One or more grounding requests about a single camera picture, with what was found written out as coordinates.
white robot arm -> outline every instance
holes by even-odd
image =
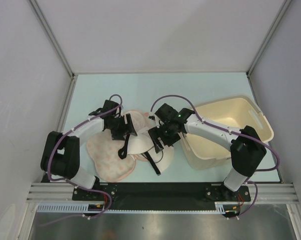
[[[116,105],[118,106],[118,103],[107,100],[99,113],[112,109]],[[92,120],[89,118],[86,124],[65,137],[58,148],[60,151],[54,154],[50,169],[52,174],[62,176],[86,189],[98,189],[100,183],[96,176],[80,167],[80,146],[91,136],[104,129],[110,129],[113,139],[116,140],[124,140],[124,136],[129,134],[137,135],[129,114],[121,116],[120,112],[115,110],[103,117],[97,117],[98,112],[93,112],[92,115],[96,117],[93,117]],[[187,108],[177,112],[166,103],[155,112],[155,116],[159,120],[157,126],[151,128],[148,133],[157,152],[163,150],[163,145],[171,146],[180,140],[179,133],[201,136],[230,151],[232,169],[223,185],[232,192],[236,192],[243,182],[253,175],[266,154],[266,149],[262,145],[234,134],[244,134],[259,140],[252,127],[246,126],[244,129],[230,127],[203,117],[199,118]],[[41,161],[41,168],[44,171],[47,171],[52,150],[62,135],[55,131],[48,135]]]

purple cable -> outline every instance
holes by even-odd
[[[117,96],[119,97],[120,99],[120,103],[118,106],[114,107],[113,109],[111,110],[108,110],[106,112],[103,112],[101,114],[98,114],[97,116],[93,116],[90,120],[86,119],[85,121],[81,122],[80,124],[78,124],[77,126],[75,126],[73,128],[73,130],[69,130],[68,132],[66,132],[63,136],[61,136],[61,138],[57,141],[55,147],[53,148],[50,156],[49,156],[49,160],[48,160],[48,164],[47,164],[47,176],[48,176],[48,179],[52,182],[56,182],[56,181],[59,181],[59,180],[65,180],[64,178],[58,178],[58,179],[52,179],[52,173],[51,173],[51,166],[52,166],[52,161],[53,161],[53,157],[54,157],[54,154],[56,153],[59,145],[61,144],[61,142],[64,140],[64,138],[66,138],[67,135],[69,135],[70,133],[72,133],[73,131],[79,129],[81,126],[85,125],[86,123],[88,123],[89,121],[91,120],[94,120],[94,119],[97,119],[97,118],[100,118],[106,114],[109,114],[111,112],[113,112],[114,110],[117,110],[122,104],[123,104],[123,99],[120,95],[118,94],[114,94],[112,95],[111,97],[113,96]]]
[[[255,193],[255,197],[254,197],[254,200],[252,201],[251,205],[245,210],[243,211],[242,213],[240,213],[238,215],[239,216],[243,216],[244,214],[246,214],[253,206],[254,204],[256,203],[256,200],[257,200],[257,195],[259,194],[259,188],[257,187],[257,184],[253,181],[247,181],[246,183],[248,184],[254,184],[255,188],[256,188],[256,193]]]
[[[161,96],[160,98],[158,98],[158,99],[152,104],[152,106],[151,106],[151,108],[150,108],[150,111],[151,111],[151,112],[153,111],[155,104],[156,104],[159,100],[164,99],[164,98],[168,98],[168,97],[176,97],[176,98],[180,98],[180,99],[186,100],[186,101],[190,104],[191,108],[194,110],[196,117],[197,117],[201,122],[203,121],[202,117],[199,115],[199,113],[197,112],[197,110],[196,110],[195,106],[192,104],[192,102],[191,102],[190,100],[188,100],[186,97],[180,96],[180,95],[176,95],[176,94],[170,94],[170,95]],[[213,127],[213,128],[222,130],[222,131],[224,131],[224,132],[226,132],[226,133],[229,132],[229,130],[228,130],[227,128],[224,128],[224,127],[221,127],[221,126],[217,126],[217,125],[212,124],[212,123],[210,123],[210,122],[207,122],[207,121],[205,121],[205,120],[203,121],[203,123],[206,124],[206,125],[208,125],[208,126],[211,126],[211,127]],[[276,162],[276,164],[275,164],[274,167],[267,168],[267,169],[257,169],[255,172],[268,172],[268,171],[273,171],[273,170],[278,169],[278,167],[279,167],[279,165],[280,165],[280,163],[281,163],[281,159],[280,159],[280,156],[278,155],[278,153],[277,153],[273,148],[271,148],[271,147],[268,146],[266,143],[263,143],[262,141],[260,141],[260,140],[258,140],[258,139],[256,139],[256,138],[254,138],[254,137],[251,137],[251,136],[248,136],[248,135],[245,135],[245,134],[236,132],[236,131],[231,131],[230,133],[231,133],[231,134],[234,134],[234,135],[237,135],[237,136],[241,136],[241,137],[243,137],[243,138],[250,139],[250,140],[252,140],[252,141],[254,141],[254,142],[258,143],[258,144],[261,144],[261,145],[264,146],[265,148],[269,149],[269,150],[275,155],[275,157],[276,157],[276,159],[277,159],[277,162]]]
[[[82,186],[77,186],[76,184],[74,184],[73,182],[69,181],[69,180],[66,180],[67,183],[75,186],[75,187],[78,187],[79,189],[82,189],[82,190],[85,190],[85,191],[89,191],[89,192],[94,192],[94,193],[100,193],[100,194],[104,194],[108,197],[109,199],[109,203],[107,205],[107,207],[104,208],[104,210],[102,210],[101,212],[97,213],[96,215],[94,216],[90,216],[90,217],[87,217],[89,219],[95,219],[97,217],[99,217],[100,215],[102,215],[103,213],[105,213],[108,209],[110,209],[112,203],[113,203],[113,200],[112,200],[112,197],[105,191],[100,191],[100,190],[95,190],[95,189],[88,189],[88,188],[85,188],[85,187],[82,187]],[[72,214],[72,215],[68,215],[68,216],[63,216],[59,219],[56,219],[56,220],[53,220],[53,221],[49,221],[49,222],[46,222],[46,223],[43,223],[43,224],[40,224],[38,225],[39,227],[46,227],[48,225],[51,225],[51,224],[54,224],[54,223],[57,223],[59,221],[62,221],[62,220],[65,220],[65,219],[69,219],[69,218],[73,218],[73,217],[83,217],[82,214]]]
[[[122,99],[122,97],[121,97],[120,95],[118,95],[118,94],[113,94],[113,95],[110,97],[110,99],[111,99],[112,97],[114,97],[114,96],[117,96],[117,97],[119,97],[119,99],[120,99],[120,103],[119,103],[118,106],[114,107],[114,108],[111,109],[111,110],[108,110],[108,111],[106,111],[106,112],[103,112],[103,113],[101,113],[101,114],[99,114],[99,115],[97,115],[97,116],[93,116],[90,120],[87,119],[87,120],[81,122],[80,124],[78,124],[77,126],[75,126],[72,130],[69,130],[68,132],[66,132],[66,133],[65,133],[63,136],[61,136],[61,138],[57,141],[56,145],[54,146],[54,148],[53,148],[53,150],[52,150],[52,152],[51,152],[51,154],[50,154],[50,156],[49,156],[49,160],[48,160],[48,164],[47,164],[47,176],[48,176],[48,179],[49,179],[50,181],[55,182],[55,181],[59,181],[59,180],[65,180],[65,178],[52,179],[52,173],[51,173],[51,166],[52,166],[52,161],[53,161],[54,154],[56,153],[56,151],[57,151],[59,145],[61,144],[61,142],[63,141],[63,139],[64,139],[67,135],[69,135],[70,133],[72,133],[73,131],[79,129],[80,127],[82,127],[83,125],[85,125],[86,123],[88,123],[89,121],[94,120],[94,119],[97,119],[97,118],[100,118],[100,117],[102,117],[102,116],[104,116],[104,115],[106,115],[106,114],[109,114],[109,113],[111,113],[111,112],[117,110],[119,107],[121,107],[121,105],[123,104],[123,99]],[[73,185],[73,186],[77,186],[76,184],[74,184],[73,182],[71,182],[71,181],[69,181],[69,180],[66,180],[66,182],[69,183],[69,184],[71,184],[71,185]],[[104,195],[106,195],[106,196],[108,197],[108,199],[109,199],[109,204],[108,204],[108,206],[107,206],[104,210],[102,210],[100,213],[98,213],[97,215],[90,217],[90,219],[94,219],[94,218],[99,217],[100,215],[102,215],[105,211],[107,211],[107,210],[111,207],[111,205],[112,205],[112,197],[111,197],[107,192],[105,192],[105,191],[100,191],[100,190],[95,190],[95,189],[88,189],[88,188],[85,188],[85,187],[82,187],[82,186],[77,186],[77,187],[80,188],[80,189],[82,189],[82,190],[85,190],[85,191],[104,194]],[[68,218],[72,218],[72,217],[79,217],[79,216],[82,216],[82,215],[79,215],[79,214],[73,214],[73,215],[65,216],[65,217],[62,217],[62,218],[60,218],[60,219],[56,219],[56,220],[54,220],[54,221],[50,221],[50,222],[41,224],[40,227],[45,227],[45,226],[47,226],[47,225],[50,225],[50,224],[59,222],[59,221],[64,220],[64,219],[68,219]]]

